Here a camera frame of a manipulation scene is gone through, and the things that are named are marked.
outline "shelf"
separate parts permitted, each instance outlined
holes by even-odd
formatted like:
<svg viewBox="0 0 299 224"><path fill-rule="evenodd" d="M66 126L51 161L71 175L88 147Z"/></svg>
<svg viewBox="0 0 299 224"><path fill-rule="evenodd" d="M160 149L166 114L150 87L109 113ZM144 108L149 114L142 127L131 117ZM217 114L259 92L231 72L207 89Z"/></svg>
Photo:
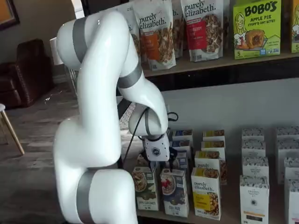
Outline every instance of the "shelf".
<svg viewBox="0 0 299 224"><path fill-rule="evenodd" d="M221 188L221 220L212 220L195 216L194 206L191 200L190 212L188 218L176 217L166 215L163 211L143 211L137 210L137 215L141 217L149 217L155 219L169 220L179 223L191 223L191 224L240 224L240 188L239 188L239 176L240 172L230 174L230 171L240 171L241 165L235 165L236 160L228 161L228 185ZM270 161L270 166L274 168L274 160ZM284 219L284 188L283 185L277 185L274 173L270 173L270 205L269 205L269 224L281 224L285 223Z"/></svg>
<svg viewBox="0 0 299 224"><path fill-rule="evenodd" d="M299 53L290 53L289 48L282 48L280 55L277 56L264 56L264 57L235 60L233 53L226 53L224 54L223 57L219 59L195 63L195 62L190 62L189 51L186 50L183 53L183 57L177 60L177 65L175 67L172 67L171 69L151 71L147 63L144 63L142 67L146 77L154 77L154 76L160 76L166 74L205 70L205 69L226 67L226 66L239 65L239 64L266 62L266 61L287 59L293 57L299 57Z"/></svg>

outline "floor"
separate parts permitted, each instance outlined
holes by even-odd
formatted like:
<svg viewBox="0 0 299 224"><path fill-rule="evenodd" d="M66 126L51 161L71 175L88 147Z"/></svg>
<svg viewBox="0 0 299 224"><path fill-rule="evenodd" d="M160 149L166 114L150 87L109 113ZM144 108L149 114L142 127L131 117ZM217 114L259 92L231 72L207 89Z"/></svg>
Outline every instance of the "floor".
<svg viewBox="0 0 299 224"><path fill-rule="evenodd" d="M60 224L64 219L56 194L52 143L59 123L78 115L77 100L67 86L60 85L33 106L8 110L7 115L25 154L19 156L12 139L8 145L0 144L0 223ZM121 123L123 154L131 138L125 124ZM141 148L134 139L130 161Z"/></svg>

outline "chair leg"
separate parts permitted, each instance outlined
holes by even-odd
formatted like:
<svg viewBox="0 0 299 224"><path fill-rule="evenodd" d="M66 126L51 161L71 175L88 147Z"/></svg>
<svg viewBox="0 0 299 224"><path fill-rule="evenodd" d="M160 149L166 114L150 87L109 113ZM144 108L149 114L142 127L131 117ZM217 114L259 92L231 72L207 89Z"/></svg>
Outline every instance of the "chair leg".
<svg viewBox="0 0 299 224"><path fill-rule="evenodd" d="M0 128L2 130L2 133L3 133L3 136L5 138L5 141L6 141L6 144L8 145L8 140L7 140L7 137L6 137L6 134L5 134L5 131L4 131L4 125L3 125L3 122L2 122L2 115L0 114Z"/></svg>
<svg viewBox="0 0 299 224"><path fill-rule="evenodd" d="M8 119L5 111L1 111L1 115L4 118L4 122L6 123L6 125L7 125L8 129L9 129L9 131L10 131L10 133L11 133L11 135L12 135L14 141L15 141L15 143L17 144L20 153L22 155L24 155L25 154L24 149L23 149L22 145L20 144L19 139L18 139L17 135L15 134L14 129L13 129L11 123L9 122L9 119Z"/></svg>

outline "brown leather chair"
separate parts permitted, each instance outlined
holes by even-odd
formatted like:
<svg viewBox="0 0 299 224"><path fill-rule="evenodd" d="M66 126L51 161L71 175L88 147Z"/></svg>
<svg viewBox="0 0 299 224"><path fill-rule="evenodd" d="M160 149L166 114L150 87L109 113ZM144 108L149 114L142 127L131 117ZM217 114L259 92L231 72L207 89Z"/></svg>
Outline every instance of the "brown leather chair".
<svg viewBox="0 0 299 224"><path fill-rule="evenodd" d="M53 86L51 60L42 40L19 44L17 61L0 64L0 103L7 108L28 107Z"/></svg>

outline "robotic arm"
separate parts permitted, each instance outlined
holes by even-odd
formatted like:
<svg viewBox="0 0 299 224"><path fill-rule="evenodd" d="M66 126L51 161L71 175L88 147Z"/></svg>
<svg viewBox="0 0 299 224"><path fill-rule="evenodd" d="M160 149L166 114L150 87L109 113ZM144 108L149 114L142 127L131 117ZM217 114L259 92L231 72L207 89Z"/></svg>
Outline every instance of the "robotic arm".
<svg viewBox="0 0 299 224"><path fill-rule="evenodd" d="M135 134L163 135L167 144L154 160L168 160L168 118L162 94L145 79L126 20L116 11L64 24L57 48L65 65L79 70L80 115L63 121L54 139L62 213L70 223L137 224L131 175L120 169L96 168L116 163L121 155L116 86L127 100L150 108ZM131 132L141 114L137 106L129 121Z"/></svg>

